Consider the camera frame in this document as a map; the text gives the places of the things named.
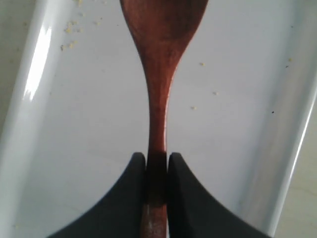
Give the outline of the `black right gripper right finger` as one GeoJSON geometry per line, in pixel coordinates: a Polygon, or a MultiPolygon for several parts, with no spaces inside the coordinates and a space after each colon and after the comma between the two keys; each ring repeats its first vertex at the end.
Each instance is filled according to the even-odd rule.
{"type": "Polygon", "coordinates": [[[265,238],[218,202],[179,153],[169,157],[167,216],[171,238],[265,238]]]}

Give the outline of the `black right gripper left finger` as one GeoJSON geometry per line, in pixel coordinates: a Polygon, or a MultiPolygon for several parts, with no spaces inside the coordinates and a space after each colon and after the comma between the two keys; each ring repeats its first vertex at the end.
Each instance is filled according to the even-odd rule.
{"type": "Polygon", "coordinates": [[[144,202],[145,157],[136,152],[109,192],[51,238],[138,238],[144,202]]]}

